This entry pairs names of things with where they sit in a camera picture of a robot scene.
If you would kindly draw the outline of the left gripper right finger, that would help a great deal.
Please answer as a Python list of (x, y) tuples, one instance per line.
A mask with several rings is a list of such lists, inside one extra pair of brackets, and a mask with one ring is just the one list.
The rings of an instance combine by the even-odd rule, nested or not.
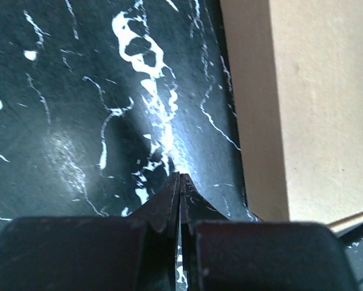
[(231, 221), (180, 178), (189, 290), (357, 290), (342, 243), (310, 222)]

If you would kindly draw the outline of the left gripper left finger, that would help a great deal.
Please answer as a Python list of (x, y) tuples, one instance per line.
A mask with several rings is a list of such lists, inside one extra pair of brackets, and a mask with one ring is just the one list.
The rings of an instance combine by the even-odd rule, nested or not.
[(27, 217), (0, 233), (0, 290), (174, 290), (180, 174), (129, 216)]

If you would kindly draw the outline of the brown cardboard box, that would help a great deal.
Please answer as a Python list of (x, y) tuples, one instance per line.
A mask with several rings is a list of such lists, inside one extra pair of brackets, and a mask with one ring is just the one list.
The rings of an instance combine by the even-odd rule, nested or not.
[(220, 6), (250, 211), (362, 223), (363, 1)]

